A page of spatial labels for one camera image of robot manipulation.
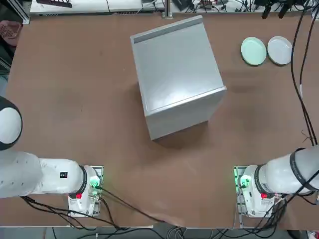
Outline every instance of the white plate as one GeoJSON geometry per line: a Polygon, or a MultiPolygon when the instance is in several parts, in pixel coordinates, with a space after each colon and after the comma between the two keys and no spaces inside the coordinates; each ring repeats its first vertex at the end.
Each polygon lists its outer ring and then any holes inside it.
{"type": "Polygon", "coordinates": [[[258,66],[265,61],[267,51],[261,40],[247,37],[241,44],[241,54],[248,64],[258,66]]]}
{"type": "Polygon", "coordinates": [[[292,45],[290,41],[282,36],[274,36],[267,45],[270,59],[278,65],[286,65],[291,59],[292,45]]]}

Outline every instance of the gray box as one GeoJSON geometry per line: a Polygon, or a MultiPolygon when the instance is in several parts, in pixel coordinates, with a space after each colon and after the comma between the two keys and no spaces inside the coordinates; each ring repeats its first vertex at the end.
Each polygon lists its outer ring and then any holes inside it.
{"type": "Polygon", "coordinates": [[[209,120],[226,92],[202,16],[131,36],[151,139],[209,120]]]}

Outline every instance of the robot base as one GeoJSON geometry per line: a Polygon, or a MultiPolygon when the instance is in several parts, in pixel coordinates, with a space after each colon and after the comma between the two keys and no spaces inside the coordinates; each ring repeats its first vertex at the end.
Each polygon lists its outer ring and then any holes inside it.
{"type": "MultiPolygon", "coordinates": [[[[250,165],[246,168],[244,174],[240,178],[240,187],[245,199],[247,216],[262,218],[275,203],[275,198],[265,198],[264,195],[260,194],[257,190],[254,180],[256,168],[256,165],[250,165]]],[[[269,218],[270,215],[271,212],[269,212],[265,218],[269,218]]]]}
{"type": "MultiPolygon", "coordinates": [[[[103,182],[103,166],[84,166],[87,173],[87,183],[82,194],[75,198],[68,196],[69,210],[84,213],[89,216],[98,216],[100,213],[101,190],[92,186],[101,186],[103,182]]],[[[77,213],[70,213],[72,217],[85,217],[77,213]]]]}

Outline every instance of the table surface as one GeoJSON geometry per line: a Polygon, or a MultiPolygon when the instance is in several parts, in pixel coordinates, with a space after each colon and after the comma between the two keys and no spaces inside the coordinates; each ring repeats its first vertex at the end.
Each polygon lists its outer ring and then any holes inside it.
{"type": "MultiPolygon", "coordinates": [[[[189,16],[177,15],[173,21],[189,16]]],[[[240,55],[241,42],[248,36],[259,37],[265,44],[275,35],[292,42],[298,19],[298,14],[283,19],[272,15],[267,20],[257,14],[205,15],[204,25],[228,89],[225,98],[209,122],[151,141],[130,36],[171,21],[159,14],[34,18],[23,27],[7,89],[7,98],[19,107],[24,123],[14,149],[104,165],[107,189],[169,223],[232,227],[233,167],[265,163],[310,145],[308,140],[303,142],[301,131],[306,127],[290,66],[276,66],[267,58],[261,66],[250,67],[240,55]]],[[[300,29],[297,76],[310,21],[306,16],[300,29]]],[[[315,25],[303,90],[316,130],[318,41],[315,25]]],[[[196,42],[189,47],[189,57],[192,50],[196,42]]],[[[34,198],[67,207],[64,195],[34,198]]],[[[122,226],[153,224],[139,213],[108,202],[115,222],[122,226]]],[[[66,225],[58,216],[35,211],[20,198],[1,199],[0,210],[1,226],[66,225]]],[[[318,213],[319,208],[296,198],[281,227],[318,229],[318,213]]],[[[106,210],[101,217],[108,218],[106,210]]],[[[106,226],[83,221],[87,226],[106,226]]]]}

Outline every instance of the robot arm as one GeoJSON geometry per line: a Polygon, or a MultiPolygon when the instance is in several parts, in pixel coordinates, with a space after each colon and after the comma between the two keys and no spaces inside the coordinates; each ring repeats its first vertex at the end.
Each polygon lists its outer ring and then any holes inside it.
{"type": "Polygon", "coordinates": [[[0,198],[68,194],[71,210],[90,216],[98,214],[99,193],[91,184],[100,186],[102,167],[95,169],[69,159],[38,158],[10,150],[21,132],[21,113],[13,103],[0,97],[0,198]]]}
{"type": "MultiPolygon", "coordinates": [[[[298,149],[263,165],[248,166],[240,179],[248,216],[264,217],[273,206],[276,193],[296,193],[318,171],[318,158],[317,145],[308,149],[298,149]]],[[[305,194],[318,189],[319,176],[300,193],[305,194]]]]}

